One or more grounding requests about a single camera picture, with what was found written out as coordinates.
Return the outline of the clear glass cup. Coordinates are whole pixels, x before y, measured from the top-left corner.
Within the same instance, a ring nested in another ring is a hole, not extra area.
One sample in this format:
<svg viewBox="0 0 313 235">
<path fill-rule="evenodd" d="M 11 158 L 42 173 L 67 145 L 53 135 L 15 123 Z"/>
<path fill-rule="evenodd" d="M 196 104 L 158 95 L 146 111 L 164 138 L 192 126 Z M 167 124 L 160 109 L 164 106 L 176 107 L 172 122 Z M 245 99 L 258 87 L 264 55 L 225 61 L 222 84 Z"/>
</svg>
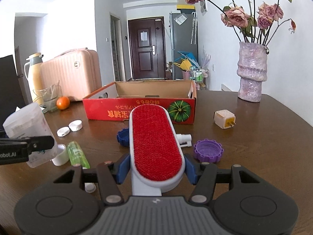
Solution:
<svg viewBox="0 0 313 235">
<path fill-rule="evenodd" d="M 42 90 L 33 90 L 33 93 L 36 96 L 35 100 L 41 101 L 41 104 L 39 106 L 44 114 L 57 110 L 56 102 L 58 98 L 62 95 L 59 83 L 53 84 Z"/>
</svg>

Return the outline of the red cardboard box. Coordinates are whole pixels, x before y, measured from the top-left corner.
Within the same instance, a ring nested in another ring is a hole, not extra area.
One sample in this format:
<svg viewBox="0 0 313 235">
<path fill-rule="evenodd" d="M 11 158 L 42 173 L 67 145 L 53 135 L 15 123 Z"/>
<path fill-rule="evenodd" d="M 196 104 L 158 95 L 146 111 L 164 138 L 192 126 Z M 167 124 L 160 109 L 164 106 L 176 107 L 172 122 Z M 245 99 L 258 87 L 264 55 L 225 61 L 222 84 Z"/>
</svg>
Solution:
<svg viewBox="0 0 313 235">
<path fill-rule="evenodd" d="M 83 99 L 89 120 L 128 120 L 140 105 L 166 109 L 174 124 L 193 124 L 196 84 L 192 80 L 144 80 L 113 82 Z"/>
</svg>

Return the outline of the yellow box on refrigerator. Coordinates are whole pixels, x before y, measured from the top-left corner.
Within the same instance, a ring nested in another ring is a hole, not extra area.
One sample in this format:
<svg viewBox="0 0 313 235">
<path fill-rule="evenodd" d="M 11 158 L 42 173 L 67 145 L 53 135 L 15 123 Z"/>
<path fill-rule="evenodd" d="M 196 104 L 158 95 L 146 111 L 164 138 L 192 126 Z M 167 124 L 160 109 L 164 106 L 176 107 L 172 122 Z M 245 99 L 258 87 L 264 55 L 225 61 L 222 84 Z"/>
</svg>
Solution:
<svg viewBox="0 0 313 235">
<path fill-rule="evenodd" d="M 194 10 L 195 6 L 189 4 L 178 4 L 176 8 L 177 10 Z"/>
</svg>

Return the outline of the red white lint brush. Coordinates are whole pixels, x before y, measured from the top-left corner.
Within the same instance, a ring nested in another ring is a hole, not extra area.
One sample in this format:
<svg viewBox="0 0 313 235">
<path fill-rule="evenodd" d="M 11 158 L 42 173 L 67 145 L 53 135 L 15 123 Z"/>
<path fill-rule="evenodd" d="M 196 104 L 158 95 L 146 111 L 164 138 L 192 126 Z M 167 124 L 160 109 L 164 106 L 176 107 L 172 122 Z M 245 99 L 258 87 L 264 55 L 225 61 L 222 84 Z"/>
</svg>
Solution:
<svg viewBox="0 0 313 235">
<path fill-rule="evenodd" d="M 161 196 L 183 178 L 185 158 L 168 112 L 141 105 L 129 119 L 132 194 Z"/>
</svg>

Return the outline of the dark brown door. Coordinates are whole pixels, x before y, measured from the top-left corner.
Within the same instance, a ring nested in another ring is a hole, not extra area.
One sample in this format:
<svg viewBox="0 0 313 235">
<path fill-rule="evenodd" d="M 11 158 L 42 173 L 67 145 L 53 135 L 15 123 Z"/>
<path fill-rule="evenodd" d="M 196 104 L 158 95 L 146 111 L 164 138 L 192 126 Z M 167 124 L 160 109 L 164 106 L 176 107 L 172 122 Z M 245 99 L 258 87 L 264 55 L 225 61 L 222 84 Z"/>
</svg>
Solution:
<svg viewBox="0 0 313 235">
<path fill-rule="evenodd" d="M 165 78 L 166 50 L 163 23 L 163 17 L 128 21 L 134 80 Z"/>
</svg>

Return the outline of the grey refrigerator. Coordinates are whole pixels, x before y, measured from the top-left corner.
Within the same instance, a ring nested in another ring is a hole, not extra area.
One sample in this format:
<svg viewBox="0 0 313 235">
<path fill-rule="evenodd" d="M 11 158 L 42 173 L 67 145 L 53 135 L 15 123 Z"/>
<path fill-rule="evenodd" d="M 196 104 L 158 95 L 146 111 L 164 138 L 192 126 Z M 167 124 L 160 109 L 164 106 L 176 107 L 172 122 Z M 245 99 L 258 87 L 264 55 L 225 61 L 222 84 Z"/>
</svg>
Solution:
<svg viewBox="0 0 313 235">
<path fill-rule="evenodd" d="M 170 20 L 170 39 L 171 39 L 171 59 L 172 63 L 181 62 L 182 54 L 180 52 L 190 52 L 198 61 L 198 37 L 197 13 L 195 9 L 181 9 L 171 12 Z"/>
</svg>

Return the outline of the beige thermos jug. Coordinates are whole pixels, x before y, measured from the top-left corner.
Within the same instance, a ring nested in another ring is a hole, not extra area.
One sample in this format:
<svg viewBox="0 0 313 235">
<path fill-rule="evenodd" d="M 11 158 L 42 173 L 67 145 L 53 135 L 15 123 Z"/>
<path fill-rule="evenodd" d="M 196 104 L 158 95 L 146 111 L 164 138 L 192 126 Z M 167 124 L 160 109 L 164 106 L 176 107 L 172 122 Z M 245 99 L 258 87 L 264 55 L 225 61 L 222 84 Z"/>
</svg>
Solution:
<svg viewBox="0 0 313 235">
<path fill-rule="evenodd" d="M 39 105 L 43 103 L 42 97 L 39 93 L 39 91 L 43 89 L 40 76 L 42 58 L 43 55 L 40 52 L 36 52 L 26 59 L 27 62 L 24 65 L 24 74 L 28 81 L 32 101 Z"/>
</svg>

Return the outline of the white cube plug adapter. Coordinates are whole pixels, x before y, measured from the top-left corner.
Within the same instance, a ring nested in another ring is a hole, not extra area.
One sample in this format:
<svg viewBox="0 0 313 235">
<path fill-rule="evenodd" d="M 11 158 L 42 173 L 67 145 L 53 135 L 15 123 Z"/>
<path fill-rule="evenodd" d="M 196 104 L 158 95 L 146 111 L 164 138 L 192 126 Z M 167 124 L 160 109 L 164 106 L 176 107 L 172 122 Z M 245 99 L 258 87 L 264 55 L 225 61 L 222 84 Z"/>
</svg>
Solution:
<svg viewBox="0 0 313 235">
<path fill-rule="evenodd" d="M 226 109 L 218 110 L 214 113 L 214 122 L 221 129 L 229 129 L 236 124 L 236 117 Z"/>
</svg>

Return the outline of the small white cap under gripper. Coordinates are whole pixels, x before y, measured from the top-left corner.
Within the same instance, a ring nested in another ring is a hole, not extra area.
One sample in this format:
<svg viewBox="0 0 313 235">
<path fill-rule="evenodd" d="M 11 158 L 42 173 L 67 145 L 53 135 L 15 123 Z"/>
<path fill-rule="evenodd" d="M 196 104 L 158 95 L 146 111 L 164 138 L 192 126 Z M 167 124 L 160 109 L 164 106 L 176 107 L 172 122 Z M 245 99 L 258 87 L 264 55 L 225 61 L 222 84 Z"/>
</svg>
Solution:
<svg viewBox="0 0 313 235">
<path fill-rule="evenodd" d="M 94 183 L 85 183 L 85 191 L 88 193 L 93 193 L 97 190 L 97 187 Z"/>
</svg>

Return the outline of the dried pink roses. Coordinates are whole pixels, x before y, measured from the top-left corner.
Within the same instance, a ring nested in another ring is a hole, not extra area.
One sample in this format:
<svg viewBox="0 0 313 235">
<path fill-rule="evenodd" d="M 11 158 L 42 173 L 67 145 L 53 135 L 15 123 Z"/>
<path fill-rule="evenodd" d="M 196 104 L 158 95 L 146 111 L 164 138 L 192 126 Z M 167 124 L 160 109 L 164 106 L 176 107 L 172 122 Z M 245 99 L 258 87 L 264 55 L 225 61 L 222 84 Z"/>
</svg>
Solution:
<svg viewBox="0 0 313 235">
<path fill-rule="evenodd" d="M 295 33 L 296 23 L 292 19 L 283 20 L 284 12 L 280 7 L 280 0 L 273 5 L 262 3 L 256 5 L 256 1 L 247 0 L 249 11 L 245 12 L 242 6 L 231 0 L 231 3 L 223 8 L 217 6 L 212 0 L 185 0 L 189 5 L 201 2 L 209 2 L 221 12 L 221 21 L 226 27 L 239 30 L 243 35 L 243 41 L 258 43 L 264 47 L 268 46 L 279 27 L 286 22 L 291 23 L 289 31 Z"/>
</svg>

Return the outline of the purple textured vase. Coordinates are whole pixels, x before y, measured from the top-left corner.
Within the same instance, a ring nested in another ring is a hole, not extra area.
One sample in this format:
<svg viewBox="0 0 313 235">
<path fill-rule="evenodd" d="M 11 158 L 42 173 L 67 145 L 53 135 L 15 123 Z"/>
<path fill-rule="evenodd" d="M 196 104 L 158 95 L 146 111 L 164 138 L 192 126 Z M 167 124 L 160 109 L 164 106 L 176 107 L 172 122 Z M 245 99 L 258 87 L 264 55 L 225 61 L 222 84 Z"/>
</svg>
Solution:
<svg viewBox="0 0 313 235">
<path fill-rule="evenodd" d="M 269 50 L 254 42 L 239 43 L 237 75 L 240 77 L 238 98 L 258 103 L 262 98 L 262 83 L 267 81 Z"/>
</svg>

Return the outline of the blue ridged bottle cap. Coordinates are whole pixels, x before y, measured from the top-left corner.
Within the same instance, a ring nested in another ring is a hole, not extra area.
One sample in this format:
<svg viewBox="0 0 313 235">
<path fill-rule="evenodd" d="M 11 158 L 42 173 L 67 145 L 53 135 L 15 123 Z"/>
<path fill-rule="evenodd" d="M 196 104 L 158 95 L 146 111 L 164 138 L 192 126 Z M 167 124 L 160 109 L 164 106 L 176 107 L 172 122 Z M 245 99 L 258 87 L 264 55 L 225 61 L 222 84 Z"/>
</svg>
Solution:
<svg viewBox="0 0 313 235">
<path fill-rule="evenodd" d="M 130 138 L 128 128 L 124 128 L 117 133 L 117 141 L 121 146 L 129 147 Z"/>
</svg>

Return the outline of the white ridged cap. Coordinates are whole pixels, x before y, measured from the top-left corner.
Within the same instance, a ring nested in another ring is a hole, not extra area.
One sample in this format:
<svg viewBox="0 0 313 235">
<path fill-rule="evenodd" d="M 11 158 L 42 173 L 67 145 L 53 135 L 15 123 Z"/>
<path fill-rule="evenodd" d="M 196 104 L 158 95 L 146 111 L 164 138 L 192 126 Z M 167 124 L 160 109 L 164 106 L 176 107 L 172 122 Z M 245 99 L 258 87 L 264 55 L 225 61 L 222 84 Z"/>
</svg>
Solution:
<svg viewBox="0 0 313 235">
<path fill-rule="evenodd" d="M 80 119 L 74 120 L 74 121 L 69 123 L 68 127 L 70 128 L 71 131 L 77 132 L 77 131 L 81 130 L 83 127 L 82 120 L 80 120 Z"/>
</svg>

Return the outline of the white spray bottle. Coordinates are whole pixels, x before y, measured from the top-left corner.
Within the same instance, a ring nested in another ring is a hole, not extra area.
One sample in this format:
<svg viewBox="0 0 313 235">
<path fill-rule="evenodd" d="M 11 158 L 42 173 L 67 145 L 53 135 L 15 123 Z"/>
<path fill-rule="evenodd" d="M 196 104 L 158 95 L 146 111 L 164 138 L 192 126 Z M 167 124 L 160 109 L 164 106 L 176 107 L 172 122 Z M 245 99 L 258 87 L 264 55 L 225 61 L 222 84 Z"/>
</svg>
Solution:
<svg viewBox="0 0 313 235">
<path fill-rule="evenodd" d="M 177 134 L 177 140 L 180 147 L 191 147 L 192 146 L 192 136 L 191 134 Z"/>
</svg>

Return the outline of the purple ridged bottle cap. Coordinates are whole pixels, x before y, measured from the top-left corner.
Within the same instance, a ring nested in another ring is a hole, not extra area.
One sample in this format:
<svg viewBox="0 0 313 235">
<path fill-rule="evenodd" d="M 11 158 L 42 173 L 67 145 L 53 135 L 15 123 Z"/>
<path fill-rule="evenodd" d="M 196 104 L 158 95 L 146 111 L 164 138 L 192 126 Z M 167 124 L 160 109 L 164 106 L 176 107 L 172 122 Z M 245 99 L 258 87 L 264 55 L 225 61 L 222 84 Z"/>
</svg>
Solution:
<svg viewBox="0 0 313 235">
<path fill-rule="evenodd" d="M 203 139 L 194 145 L 194 158 L 199 162 L 217 163 L 223 154 L 222 144 L 215 140 Z"/>
</svg>

